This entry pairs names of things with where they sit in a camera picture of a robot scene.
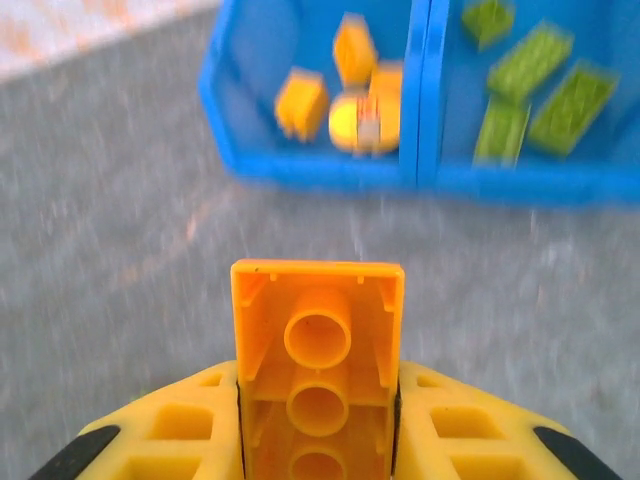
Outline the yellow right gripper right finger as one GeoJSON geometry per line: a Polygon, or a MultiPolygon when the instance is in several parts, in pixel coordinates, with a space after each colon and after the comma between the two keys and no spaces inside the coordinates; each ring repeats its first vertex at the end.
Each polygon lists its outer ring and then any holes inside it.
{"type": "Polygon", "coordinates": [[[561,424],[422,365],[400,365],[397,479],[615,479],[561,424]]]}

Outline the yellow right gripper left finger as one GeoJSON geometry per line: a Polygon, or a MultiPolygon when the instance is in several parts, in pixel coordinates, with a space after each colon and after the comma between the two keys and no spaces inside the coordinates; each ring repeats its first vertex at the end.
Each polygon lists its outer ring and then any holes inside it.
{"type": "Polygon", "coordinates": [[[237,368],[209,367],[86,425],[33,479],[242,479],[237,368]]]}

